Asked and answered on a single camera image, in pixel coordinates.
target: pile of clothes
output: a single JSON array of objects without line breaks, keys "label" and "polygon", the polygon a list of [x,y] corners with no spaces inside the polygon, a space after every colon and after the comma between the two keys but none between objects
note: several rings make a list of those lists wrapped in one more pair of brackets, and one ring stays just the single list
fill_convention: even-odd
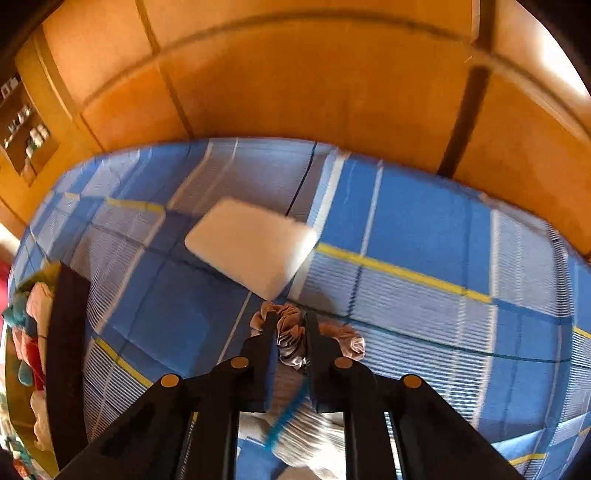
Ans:
[{"label": "pile of clothes", "polygon": [[46,283],[37,282],[30,291],[16,292],[2,312],[12,331],[17,358],[21,361],[19,382],[35,388],[31,408],[37,419],[33,428],[37,437],[35,446],[40,450],[53,450],[45,392],[47,335],[52,307],[51,288]]},{"label": "pile of clothes", "polygon": [[[346,478],[345,428],[342,413],[316,413],[311,405],[304,373],[306,328],[298,307],[263,302],[251,320],[251,335],[258,335],[269,312],[279,315],[271,408],[265,413],[241,413],[238,436],[263,443],[293,469],[290,478]],[[320,333],[336,339],[343,356],[361,360],[365,340],[350,325],[319,319]]]}]

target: bed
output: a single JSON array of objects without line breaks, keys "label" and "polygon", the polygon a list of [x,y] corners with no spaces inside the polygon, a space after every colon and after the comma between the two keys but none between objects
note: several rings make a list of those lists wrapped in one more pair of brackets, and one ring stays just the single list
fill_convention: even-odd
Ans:
[{"label": "bed", "polygon": [[[219,138],[68,171],[23,236],[9,290],[47,261],[91,281],[89,440],[166,373],[236,355],[262,300],[184,237],[221,197],[320,243],[281,300],[351,322],[363,360],[424,377],[528,479],[559,478],[591,427],[591,271],[550,225],[456,183],[308,141]],[[246,445],[248,462],[267,462]]]}]

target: dark bed frame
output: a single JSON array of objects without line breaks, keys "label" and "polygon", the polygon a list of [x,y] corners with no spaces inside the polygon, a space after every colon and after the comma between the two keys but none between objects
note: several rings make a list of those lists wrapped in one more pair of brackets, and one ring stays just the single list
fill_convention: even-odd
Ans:
[{"label": "dark bed frame", "polygon": [[47,336],[46,390],[51,441],[62,470],[87,445],[82,368],[90,281],[61,264]]}]

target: small bottle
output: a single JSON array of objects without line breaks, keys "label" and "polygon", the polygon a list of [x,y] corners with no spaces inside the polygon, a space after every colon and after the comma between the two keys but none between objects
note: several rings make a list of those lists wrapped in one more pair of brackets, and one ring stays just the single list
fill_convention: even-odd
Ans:
[{"label": "small bottle", "polygon": [[37,130],[39,131],[39,133],[43,137],[43,140],[47,140],[49,138],[49,130],[46,128],[45,125],[43,125],[43,124],[37,125]]},{"label": "small bottle", "polygon": [[43,137],[40,135],[36,128],[31,128],[30,134],[37,148],[43,145]]},{"label": "small bottle", "polygon": [[29,158],[29,160],[33,156],[34,151],[35,151],[35,148],[33,147],[33,142],[27,138],[27,148],[25,150],[25,153],[27,154],[27,158]]}]

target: brown fabric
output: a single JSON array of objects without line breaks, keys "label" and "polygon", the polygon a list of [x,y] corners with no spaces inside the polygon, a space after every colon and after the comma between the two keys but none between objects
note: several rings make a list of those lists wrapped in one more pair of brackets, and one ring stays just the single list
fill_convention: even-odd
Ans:
[{"label": "brown fabric", "polygon": [[[306,328],[300,309],[291,303],[277,305],[264,301],[260,312],[256,312],[251,319],[252,335],[262,332],[269,312],[276,312],[280,317],[277,322],[279,359],[289,367],[301,368],[306,358]],[[353,360],[361,360],[365,356],[365,339],[357,335],[350,325],[334,320],[321,320],[319,329],[322,335],[338,341],[343,356]]]}]

